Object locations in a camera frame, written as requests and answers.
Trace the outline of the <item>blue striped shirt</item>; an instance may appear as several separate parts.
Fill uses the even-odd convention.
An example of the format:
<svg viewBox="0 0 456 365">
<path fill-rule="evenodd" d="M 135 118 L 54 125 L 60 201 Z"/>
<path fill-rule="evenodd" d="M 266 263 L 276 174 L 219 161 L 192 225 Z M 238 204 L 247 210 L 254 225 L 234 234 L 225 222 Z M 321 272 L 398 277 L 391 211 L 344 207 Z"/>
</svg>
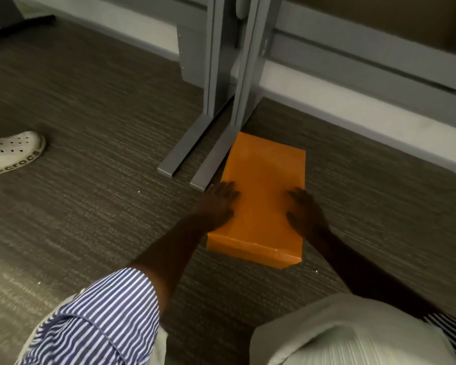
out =
<svg viewBox="0 0 456 365">
<path fill-rule="evenodd" d="M 15 365 L 150 365 L 159 323 L 151 280 L 124 268 L 52 312 Z"/>
</svg>

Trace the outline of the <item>person's right forearm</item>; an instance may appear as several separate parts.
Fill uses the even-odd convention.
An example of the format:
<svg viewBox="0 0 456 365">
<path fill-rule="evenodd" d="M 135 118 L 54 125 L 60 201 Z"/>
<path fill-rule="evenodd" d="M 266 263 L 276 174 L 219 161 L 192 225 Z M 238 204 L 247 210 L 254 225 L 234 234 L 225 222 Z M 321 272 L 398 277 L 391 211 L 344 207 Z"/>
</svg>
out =
<svg viewBox="0 0 456 365">
<path fill-rule="evenodd" d="M 328 228 L 314 227 L 308 241 L 352 294 L 383 302 L 422 320 L 431 314 L 444 313 L 436 305 L 346 245 Z"/>
</svg>

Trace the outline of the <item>white clog shoe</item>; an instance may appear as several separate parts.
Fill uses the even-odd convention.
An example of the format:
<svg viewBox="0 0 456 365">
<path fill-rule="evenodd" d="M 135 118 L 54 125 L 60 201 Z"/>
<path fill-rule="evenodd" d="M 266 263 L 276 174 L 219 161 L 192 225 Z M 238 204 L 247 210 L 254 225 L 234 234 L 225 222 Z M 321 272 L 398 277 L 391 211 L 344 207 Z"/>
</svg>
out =
<svg viewBox="0 0 456 365">
<path fill-rule="evenodd" d="M 46 145 L 45 137 L 34 131 L 0 138 L 0 175 L 38 159 Z"/>
</svg>

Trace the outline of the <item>orange padded envelope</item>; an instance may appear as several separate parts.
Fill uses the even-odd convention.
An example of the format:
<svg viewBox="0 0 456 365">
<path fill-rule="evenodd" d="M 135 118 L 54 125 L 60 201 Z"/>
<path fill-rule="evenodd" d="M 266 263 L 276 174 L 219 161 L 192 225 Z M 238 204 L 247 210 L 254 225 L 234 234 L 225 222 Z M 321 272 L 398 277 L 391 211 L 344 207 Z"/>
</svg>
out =
<svg viewBox="0 0 456 365">
<path fill-rule="evenodd" d="M 305 186 L 306 152 L 239 132 L 221 181 L 235 183 L 233 217 L 208 233 L 206 249 L 283 269 L 302 261 L 303 238 L 286 219 L 287 191 Z"/>
</svg>

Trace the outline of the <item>grey desk rail panel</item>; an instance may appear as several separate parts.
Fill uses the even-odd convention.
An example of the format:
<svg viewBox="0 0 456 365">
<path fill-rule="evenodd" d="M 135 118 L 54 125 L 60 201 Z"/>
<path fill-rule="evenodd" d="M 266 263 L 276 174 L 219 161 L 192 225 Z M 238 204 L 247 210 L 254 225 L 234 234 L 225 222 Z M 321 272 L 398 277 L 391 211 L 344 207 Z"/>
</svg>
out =
<svg viewBox="0 0 456 365">
<path fill-rule="evenodd" d="M 456 54 L 288 0 L 269 58 L 456 128 Z"/>
</svg>

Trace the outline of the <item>white trousers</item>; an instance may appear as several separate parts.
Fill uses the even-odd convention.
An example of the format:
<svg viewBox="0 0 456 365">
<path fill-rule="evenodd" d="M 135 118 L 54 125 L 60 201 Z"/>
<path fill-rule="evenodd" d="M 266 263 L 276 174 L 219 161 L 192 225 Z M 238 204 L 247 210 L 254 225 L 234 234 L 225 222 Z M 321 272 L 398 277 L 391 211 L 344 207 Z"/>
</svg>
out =
<svg viewBox="0 0 456 365">
<path fill-rule="evenodd" d="M 335 294 L 257 327 L 249 365 L 456 365 L 456 355 L 435 326 Z"/>
</svg>

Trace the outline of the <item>grey metal desk leg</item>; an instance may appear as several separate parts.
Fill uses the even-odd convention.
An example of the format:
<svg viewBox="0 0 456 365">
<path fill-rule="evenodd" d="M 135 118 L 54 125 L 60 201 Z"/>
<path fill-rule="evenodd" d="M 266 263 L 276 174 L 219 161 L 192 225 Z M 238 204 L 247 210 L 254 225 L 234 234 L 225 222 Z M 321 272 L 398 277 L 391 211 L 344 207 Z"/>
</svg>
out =
<svg viewBox="0 0 456 365">
<path fill-rule="evenodd" d="M 245 18 L 231 121 L 190 181 L 191 187 L 196 190 L 204 191 L 207 188 L 261 100 L 261 75 L 273 41 L 280 4 L 281 0 L 250 0 Z"/>
<path fill-rule="evenodd" d="M 158 166 L 163 176 L 174 176 L 234 95 L 231 70 L 238 55 L 240 28 L 236 4 L 237 0 L 207 0 L 204 32 L 177 27 L 182 77 L 191 84 L 202 83 L 203 109 Z"/>
</svg>

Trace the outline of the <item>person's left hand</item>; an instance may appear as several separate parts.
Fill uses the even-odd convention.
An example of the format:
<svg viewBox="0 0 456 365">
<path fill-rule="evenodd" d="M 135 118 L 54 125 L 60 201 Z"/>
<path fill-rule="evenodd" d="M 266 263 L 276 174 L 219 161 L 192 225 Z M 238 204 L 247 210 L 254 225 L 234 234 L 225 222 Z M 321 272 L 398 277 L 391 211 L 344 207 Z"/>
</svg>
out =
<svg viewBox="0 0 456 365">
<path fill-rule="evenodd" d="M 231 206 L 229 209 L 213 209 L 207 205 L 207 190 L 195 205 L 193 216 L 204 233 L 209 233 L 225 225 L 234 215 Z"/>
</svg>

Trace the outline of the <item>person's left forearm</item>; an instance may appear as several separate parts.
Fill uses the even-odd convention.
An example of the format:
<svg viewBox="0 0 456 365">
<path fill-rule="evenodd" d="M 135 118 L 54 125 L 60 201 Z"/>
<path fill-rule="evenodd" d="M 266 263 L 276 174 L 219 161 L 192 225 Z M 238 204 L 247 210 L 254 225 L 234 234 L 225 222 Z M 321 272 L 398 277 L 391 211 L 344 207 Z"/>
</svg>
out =
<svg viewBox="0 0 456 365">
<path fill-rule="evenodd" d="M 153 284 L 160 318 L 194 251 L 210 230 L 211 225 L 203 215 L 189 215 L 177 222 L 130 263 L 129 267 L 141 271 Z"/>
</svg>

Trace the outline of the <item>person's right hand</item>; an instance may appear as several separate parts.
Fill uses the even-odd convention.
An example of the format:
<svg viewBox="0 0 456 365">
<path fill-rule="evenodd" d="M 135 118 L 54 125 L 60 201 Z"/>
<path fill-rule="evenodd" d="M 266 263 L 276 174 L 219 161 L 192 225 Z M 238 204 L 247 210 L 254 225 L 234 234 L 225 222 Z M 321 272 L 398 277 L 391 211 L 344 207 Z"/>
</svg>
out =
<svg viewBox="0 0 456 365">
<path fill-rule="evenodd" d="M 286 212 L 286 218 L 292 229 L 311 245 L 314 245 L 323 233 L 330 230 L 323 210 L 316 200 L 315 211 L 313 213 Z"/>
</svg>

